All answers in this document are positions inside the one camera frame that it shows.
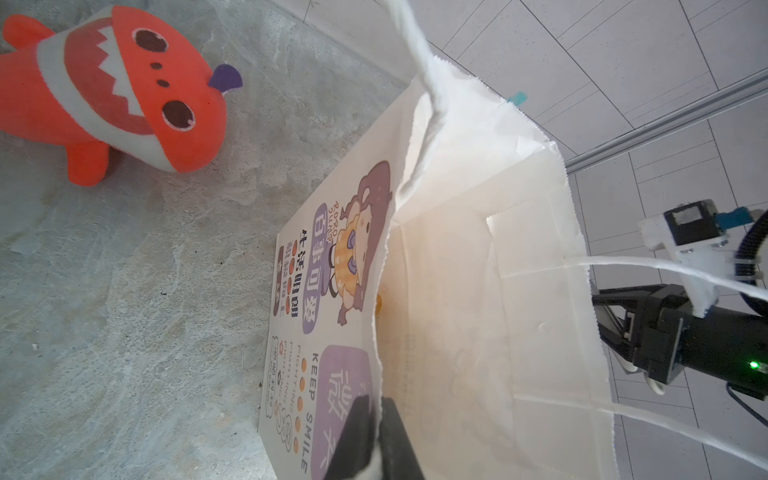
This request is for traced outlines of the red shark plush toy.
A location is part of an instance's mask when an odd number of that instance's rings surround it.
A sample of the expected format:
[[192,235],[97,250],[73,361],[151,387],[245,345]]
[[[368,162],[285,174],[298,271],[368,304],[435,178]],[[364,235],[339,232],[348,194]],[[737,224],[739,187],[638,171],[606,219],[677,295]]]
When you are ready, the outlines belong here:
[[107,6],[59,33],[25,15],[2,25],[1,129],[62,146],[69,180],[102,181],[110,153],[158,170],[189,173],[217,156],[227,92],[243,85],[228,64],[211,68],[160,18]]

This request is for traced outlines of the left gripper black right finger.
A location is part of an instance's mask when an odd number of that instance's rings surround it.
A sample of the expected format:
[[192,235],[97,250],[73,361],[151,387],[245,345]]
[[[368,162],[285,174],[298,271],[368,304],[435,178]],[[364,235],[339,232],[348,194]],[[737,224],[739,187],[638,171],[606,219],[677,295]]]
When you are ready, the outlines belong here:
[[379,447],[385,480],[424,480],[405,425],[392,398],[382,398]]

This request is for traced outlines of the teal small bottle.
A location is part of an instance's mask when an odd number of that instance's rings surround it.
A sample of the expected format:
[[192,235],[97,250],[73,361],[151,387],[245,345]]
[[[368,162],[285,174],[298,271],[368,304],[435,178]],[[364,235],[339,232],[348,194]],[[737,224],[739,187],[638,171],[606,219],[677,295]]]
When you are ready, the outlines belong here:
[[507,102],[513,104],[516,107],[519,107],[523,103],[526,102],[528,99],[528,96],[525,92],[519,91],[515,93],[514,95],[507,98]]

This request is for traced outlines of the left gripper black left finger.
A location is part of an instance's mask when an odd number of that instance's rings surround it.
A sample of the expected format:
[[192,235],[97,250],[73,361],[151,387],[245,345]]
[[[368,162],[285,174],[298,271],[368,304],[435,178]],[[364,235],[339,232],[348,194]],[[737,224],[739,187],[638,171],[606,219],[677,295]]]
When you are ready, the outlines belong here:
[[376,414],[370,396],[357,397],[352,402],[324,479],[353,479],[363,471],[372,457],[376,430]]

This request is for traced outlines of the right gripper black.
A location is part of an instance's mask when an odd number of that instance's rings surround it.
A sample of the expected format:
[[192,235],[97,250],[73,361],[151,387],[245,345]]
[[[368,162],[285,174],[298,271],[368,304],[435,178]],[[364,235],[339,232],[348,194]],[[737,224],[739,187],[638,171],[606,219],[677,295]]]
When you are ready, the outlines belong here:
[[601,340],[626,374],[644,372],[659,396],[687,368],[742,394],[767,398],[767,320],[712,307],[702,318],[679,285],[600,290],[592,295]]

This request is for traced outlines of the white printed paper bag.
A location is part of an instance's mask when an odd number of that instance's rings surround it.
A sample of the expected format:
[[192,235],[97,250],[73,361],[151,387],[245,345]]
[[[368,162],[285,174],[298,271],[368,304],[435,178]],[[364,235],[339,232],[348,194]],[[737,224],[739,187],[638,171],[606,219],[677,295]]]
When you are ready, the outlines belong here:
[[324,479],[352,402],[384,479],[392,398],[425,479],[614,479],[622,415],[758,468],[764,457],[612,400],[557,146],[387,10],[416,78],[277,237],[259,433],[280,479]]

